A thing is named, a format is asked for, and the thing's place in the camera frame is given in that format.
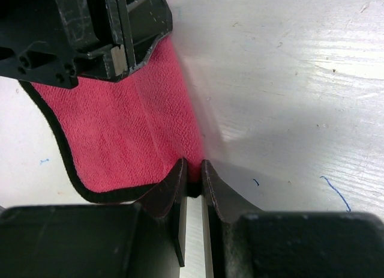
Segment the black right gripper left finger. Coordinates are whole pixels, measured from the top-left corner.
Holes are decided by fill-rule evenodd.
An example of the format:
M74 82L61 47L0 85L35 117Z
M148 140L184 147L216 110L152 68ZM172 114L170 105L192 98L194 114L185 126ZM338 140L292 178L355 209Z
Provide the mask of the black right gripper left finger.
M40 205L1 214L2 277L178 277L187 162L131 204Z

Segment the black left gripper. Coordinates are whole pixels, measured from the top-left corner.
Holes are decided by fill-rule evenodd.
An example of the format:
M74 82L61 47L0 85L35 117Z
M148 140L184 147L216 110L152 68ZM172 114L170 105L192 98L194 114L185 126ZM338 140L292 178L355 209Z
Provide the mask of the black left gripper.
M1 76L72 89L114 75L101 0L1 0Z

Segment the red microfiber towel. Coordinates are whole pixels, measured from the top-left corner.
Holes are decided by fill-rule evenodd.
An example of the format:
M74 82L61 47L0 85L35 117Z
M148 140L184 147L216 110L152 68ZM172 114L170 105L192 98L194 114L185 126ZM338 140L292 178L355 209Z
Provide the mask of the red microfiber towel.
M73 89L21 87L48 122L70 183L86 201L136 200L181 158L188 195L200 195L202 135L170 38L118 83L81 78Z

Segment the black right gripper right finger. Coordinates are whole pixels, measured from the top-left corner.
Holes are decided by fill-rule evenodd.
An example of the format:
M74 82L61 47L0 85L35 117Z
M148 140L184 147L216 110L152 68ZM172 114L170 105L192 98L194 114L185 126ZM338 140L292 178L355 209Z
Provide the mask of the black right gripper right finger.
M263 211L201 165L207 277L382 277L383 222L362 212Z

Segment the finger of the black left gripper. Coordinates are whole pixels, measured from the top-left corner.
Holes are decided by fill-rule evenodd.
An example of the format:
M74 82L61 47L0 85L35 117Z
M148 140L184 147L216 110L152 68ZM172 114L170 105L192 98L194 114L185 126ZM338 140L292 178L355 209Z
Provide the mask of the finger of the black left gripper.
M172 13L166 0L105 1L113 41L105 79L119 82L144 67L172 32Z

